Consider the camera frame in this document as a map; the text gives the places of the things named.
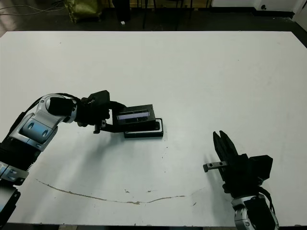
silver robot arm segment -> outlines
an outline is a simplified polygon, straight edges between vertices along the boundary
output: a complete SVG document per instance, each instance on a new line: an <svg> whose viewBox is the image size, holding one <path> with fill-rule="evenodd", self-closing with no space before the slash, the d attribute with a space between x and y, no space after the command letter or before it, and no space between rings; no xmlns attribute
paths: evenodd
<svg viewBox="0 0 307 230"><path fill-rule="evenodd" d="M58 130L58 124L62 121L71 123L77 115L77 102L74 103L70 116L53 115L48 110L51 98L65 98L59 94L48 94L42 97L38 103L35 113L24 117L21 123L10 134L11 138L18 139L39 151L44 151Z"/></svg>

wall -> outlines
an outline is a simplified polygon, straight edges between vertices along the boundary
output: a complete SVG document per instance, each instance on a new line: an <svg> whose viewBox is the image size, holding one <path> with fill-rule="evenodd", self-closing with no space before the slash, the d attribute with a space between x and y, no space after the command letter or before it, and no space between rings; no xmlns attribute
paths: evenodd
<svg viewBox="0 0 307 230"><path fill-rule="evenodd" d="M298 0L262 0L257 10L261 10L261 6L265 5L267 11L293 11Z"/></svg>
<svg viewBox="0 0 307 230"><path fill-rule="evenodd" d="M255 7L261 11L265 5L267 11L290 11L296 13L305 0L213 0L214 7Z"/></svg>
<svg viewBox="0 0 307 230"><path fill-rule="evenodd" d="M253 7L255 0L213 0L213 7Z"/></svg>

metal rod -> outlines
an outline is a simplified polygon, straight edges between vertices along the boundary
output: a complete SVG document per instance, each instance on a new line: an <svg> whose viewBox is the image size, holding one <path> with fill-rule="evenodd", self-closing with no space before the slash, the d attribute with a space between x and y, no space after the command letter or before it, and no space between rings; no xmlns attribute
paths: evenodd
<svg viewBox="0 0 307 230"><path fill-rule="evenodd" d="M206 173L211 169L221 169L227 165L228 163L226 161L213 162L213 163L204 164L203 169L205 170Z"/></svg>

scratch mark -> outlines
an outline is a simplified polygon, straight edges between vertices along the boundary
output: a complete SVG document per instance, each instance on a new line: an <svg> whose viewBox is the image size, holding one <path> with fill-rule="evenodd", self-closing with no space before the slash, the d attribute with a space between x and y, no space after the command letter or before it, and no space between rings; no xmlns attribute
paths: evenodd
<svg viewBox="0 0 307 230"><path fill-rule="evenodd" d="M149 201L147 203L152 203L152 202L155 202L155 201L158 201L158 200L171 199L171 198L175 198L175 197L185 197L185 195L176 195L176 196L162 197L162 198L159 198L159 199L156 199L156 200Z"/></svg>
<svg viewBox="0 0 307 230"><path fill-rule="evenodd" d="M140 204L148 204L148 203L152 203L158 200L164 200L164 199L171 199L171 198L176 198L176 197L185 197L185 195L176 195L176 196L169 196L169 197L162 197L156 200L152 200L152 201L118 201L118 200L107 200L107 199L103 199L103 198L99 198L99 197L95 197L95 196L90 196L90 195L83 195L83 194L79 194L79 193L73 193L71 191L66 191L63 189L59 189L56 187L53 187L49 184L46 184L38 179L36 179L38 182L40 182L43 185L48 186L49 188L53 188L57 191L63 192L63 193L67 193L67 194L72 194L72 195L76 195L76 196L83 196L83 197L87 197L87 198L92 198L92 199L96 199L96 200L101 200L101 201L107 201L107 202L114 202L114 203L122 203L122 204L134 204L134 205L140 205Z"/></svg>
<svg viewBox="0 0 307 230"><path fill-rule="evenodd" d="M137 202L133 202L133 201L127 201L127 204L134 204L134 205L139 205L141 202L137 201Z"/></svg>

white table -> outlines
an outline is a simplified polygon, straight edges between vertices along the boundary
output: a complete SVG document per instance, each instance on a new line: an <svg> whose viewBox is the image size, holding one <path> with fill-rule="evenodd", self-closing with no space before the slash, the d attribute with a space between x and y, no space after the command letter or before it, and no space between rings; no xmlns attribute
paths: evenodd
<svg viewBox="0 0 307 230"><path fill-rule="evenodd" d="M307 49L292 33L8 32L0 44L1 140L53 92L153 104L165 129L126 140L61 123L10 222L234 226L219 172L202 168L223 130L240 154L273 157L264 188L280 225L307 224Z"/></svg>

